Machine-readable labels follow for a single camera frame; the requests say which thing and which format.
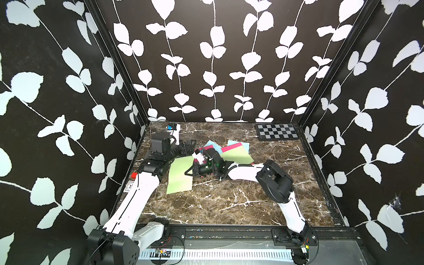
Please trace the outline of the yellow-green paper sheet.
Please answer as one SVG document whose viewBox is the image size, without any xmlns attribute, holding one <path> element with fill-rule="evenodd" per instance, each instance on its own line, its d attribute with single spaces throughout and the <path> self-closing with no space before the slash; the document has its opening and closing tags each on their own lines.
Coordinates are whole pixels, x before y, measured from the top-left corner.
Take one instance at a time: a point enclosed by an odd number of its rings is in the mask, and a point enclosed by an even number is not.
<svg viewBox="0 0 424 265">
<path fill-rule="evenodd" d="M 254 162 L 254 159 L 244 149 L 244 147 L 239 147 L 239 148 L 221 153 L 220 156 L 225 161 L 233 161 L 238 164 L 252 164 Z"/>
<path fill-rule="evenodd" d="M 184 173 L 193 164 L 192 156 L 180 157 L 171 163 L 168 173 L 168 186 L 166 194 L 190 191 L 192 189 L 193 177 L 185 176 Z"/>
</svg>

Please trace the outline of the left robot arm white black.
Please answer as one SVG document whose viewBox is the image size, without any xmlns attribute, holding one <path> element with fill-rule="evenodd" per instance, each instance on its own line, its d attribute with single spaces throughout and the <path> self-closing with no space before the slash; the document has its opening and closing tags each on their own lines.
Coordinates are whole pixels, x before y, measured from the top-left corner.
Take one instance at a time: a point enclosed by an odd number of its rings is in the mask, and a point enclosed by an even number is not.
<svg viewBox="0 0 424 265">
<path fill-rule="evenodd" d="M 171 163 L 178 157 L 191 156 L 195 145 L 195 140 L 180 140 L 176 131 L 172 134 L 161 131 L 152 136 L 150 151 L 136 171 L 128 195 L 114 215 L 89 234 L 88 264 L 134 265 L 141 251 L 163 238 L 168 221 L 151 221 L 139 230 L 135 229 L 136 225 Z"/>
</svg>

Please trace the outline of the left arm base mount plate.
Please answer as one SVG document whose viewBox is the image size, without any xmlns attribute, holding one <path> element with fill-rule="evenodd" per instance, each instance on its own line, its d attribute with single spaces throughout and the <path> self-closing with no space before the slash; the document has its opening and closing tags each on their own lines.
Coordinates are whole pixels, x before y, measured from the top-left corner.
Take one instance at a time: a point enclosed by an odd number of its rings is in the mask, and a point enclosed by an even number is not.
<svg viewBox="0 0 424 265">
<path fill-rule="evenodd" d="M 154 248 L 171 248 L 173 246 L 183 246 L 185 241 L 185 228 L 170 228 L 161 239 L 152 244 Z"/>
</svg>

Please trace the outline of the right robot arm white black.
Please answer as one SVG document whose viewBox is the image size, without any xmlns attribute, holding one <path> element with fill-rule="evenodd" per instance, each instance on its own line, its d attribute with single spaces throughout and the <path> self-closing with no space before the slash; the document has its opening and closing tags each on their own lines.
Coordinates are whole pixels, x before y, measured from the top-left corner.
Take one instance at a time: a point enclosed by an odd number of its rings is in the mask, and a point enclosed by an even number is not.
<svg viewBox="0 0 424 265">
<path fill-rule="evenodd" d="M 220 179 L 257 182 L 268 198 L 279 205 L 288 230 L 298 235 L 306 233 L 308 225 L 298 206 L 293 180 L 272 160 L 261 164 L 239 164 L 223 159 L 207 159 L 202 164 L 193 163 L 184 174 L 191 177 L 213 174 Z"/>
</svg>

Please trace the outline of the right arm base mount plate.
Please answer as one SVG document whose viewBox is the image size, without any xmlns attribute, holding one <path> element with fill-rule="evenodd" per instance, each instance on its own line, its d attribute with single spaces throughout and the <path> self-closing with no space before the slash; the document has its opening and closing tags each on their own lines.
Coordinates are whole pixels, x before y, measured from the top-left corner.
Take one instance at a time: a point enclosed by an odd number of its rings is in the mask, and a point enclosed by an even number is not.
<svg viewBox="0 0 424 265">
<path fill-rule="evenodd" d="M 301 233 L 289 230 L 287 227 L 278 227 L 271 230 L 275 246 L 300 248 L 301 246 L 318 246 L 318 236 L 310 227 L 306 226 Z"/>
</svg>

